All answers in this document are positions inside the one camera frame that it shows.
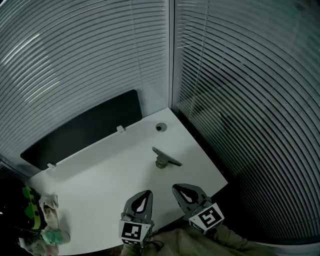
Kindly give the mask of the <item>beige cloth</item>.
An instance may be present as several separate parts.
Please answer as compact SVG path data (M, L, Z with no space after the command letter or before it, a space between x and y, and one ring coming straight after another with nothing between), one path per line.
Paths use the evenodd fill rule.
M42 210L46 230L58 230L59 218L57 209L59 208L58 196L56 194L45 194L40 197L39 206Z

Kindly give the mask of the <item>dark window blind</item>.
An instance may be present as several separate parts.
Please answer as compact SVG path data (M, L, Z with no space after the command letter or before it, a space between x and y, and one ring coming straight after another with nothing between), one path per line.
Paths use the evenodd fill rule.
M253 240L320 242L320 0L175 0L173 109Z

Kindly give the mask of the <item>black desk divider panel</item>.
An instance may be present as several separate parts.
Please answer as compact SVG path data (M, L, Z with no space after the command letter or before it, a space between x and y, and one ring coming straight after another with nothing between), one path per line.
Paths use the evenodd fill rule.
M32 166L44 171L48 164L70 157L80 150L142 119L138 93L132 89L107 100L61 125L20 154Z

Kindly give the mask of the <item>grey metal bracket part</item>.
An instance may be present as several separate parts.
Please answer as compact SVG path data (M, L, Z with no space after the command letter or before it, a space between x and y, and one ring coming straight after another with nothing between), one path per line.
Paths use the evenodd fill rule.
M155 165L159 169L166 168L168 164L172 164L172 165L175 165L178 167L182 166L181 162L179 162L176 159L172 158L171 156L165 154L164 152L162 152L161 150L159 150L158 148L156 148L154 146L152 147L152 151L157 154Z

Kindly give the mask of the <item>black bag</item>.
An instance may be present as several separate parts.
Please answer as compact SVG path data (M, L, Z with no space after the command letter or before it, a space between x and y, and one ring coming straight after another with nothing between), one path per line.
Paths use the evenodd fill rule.
M18 179L0 177L0 256L22 255L28 253L19 244L19 239L31 241L41 230L30 230L23 209L25 187Z

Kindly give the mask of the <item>teal crumpled item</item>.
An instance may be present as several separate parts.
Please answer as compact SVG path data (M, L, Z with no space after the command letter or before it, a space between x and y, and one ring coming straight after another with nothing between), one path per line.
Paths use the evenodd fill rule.
M64 243L63 235L60 230L44 230L41 232L43 240L50 245L62 245Z

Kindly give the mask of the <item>green and black patterned item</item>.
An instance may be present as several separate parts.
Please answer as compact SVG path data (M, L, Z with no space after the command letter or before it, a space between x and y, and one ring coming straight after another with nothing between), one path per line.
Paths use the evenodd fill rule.
M28 223L28 228L33 231L44 229L47 223L39 204L41 195L30 186L23 187L22 194L23 210Z

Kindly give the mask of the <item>white window ledge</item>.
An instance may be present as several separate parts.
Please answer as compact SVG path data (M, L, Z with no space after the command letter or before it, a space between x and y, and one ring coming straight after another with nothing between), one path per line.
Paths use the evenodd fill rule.
M320 242L294 245L255 243L269 248L277 256L320 256Z

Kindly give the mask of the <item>person's right forearm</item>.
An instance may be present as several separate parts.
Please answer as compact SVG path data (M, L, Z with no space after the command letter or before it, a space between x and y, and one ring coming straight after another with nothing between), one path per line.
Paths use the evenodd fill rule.
M223 224L209 237L215 244L214 256L277 256L267 247L241 237Z

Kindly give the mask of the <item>person's beige jacket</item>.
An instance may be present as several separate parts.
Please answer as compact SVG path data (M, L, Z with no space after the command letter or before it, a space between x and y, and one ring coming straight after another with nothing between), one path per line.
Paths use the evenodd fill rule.
M149 240L160 245L160 250L147 245L144 250L149 256L215 256L213 240L189 225L157 232Z

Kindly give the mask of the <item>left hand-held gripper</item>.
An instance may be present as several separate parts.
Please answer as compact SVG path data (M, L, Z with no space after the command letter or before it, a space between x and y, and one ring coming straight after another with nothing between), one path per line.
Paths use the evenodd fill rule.
M119 238L124 245L144 248L154 222L151 220L153 193L141 191L129 198L119 221Z

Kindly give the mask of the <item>person's left forearm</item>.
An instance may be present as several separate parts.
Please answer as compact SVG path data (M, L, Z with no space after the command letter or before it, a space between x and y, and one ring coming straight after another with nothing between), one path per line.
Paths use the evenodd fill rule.
M141 247L124 244L119 256L149 256Z

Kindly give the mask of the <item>wide window blind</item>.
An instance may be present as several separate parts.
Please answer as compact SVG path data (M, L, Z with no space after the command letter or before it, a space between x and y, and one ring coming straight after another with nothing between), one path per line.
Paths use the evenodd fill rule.
M136 90L142 116L169 105L169 0L0 0L0 169L92 107Z

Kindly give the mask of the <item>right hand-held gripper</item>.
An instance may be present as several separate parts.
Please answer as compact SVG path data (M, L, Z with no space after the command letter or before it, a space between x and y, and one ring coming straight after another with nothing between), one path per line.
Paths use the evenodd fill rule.
M218 227L224 216L217 203L212 203L210 197L196 185L177 183L172 186L172 192L185 212L184 219L197 231L206 235Z

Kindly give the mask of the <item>grey window frame post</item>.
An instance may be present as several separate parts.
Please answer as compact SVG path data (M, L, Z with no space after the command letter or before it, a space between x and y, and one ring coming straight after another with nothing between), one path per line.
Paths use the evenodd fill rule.
M175 0L165 0L166 8L166 50L168 74L168 107L173 108L174 82L174 39L175 39Z

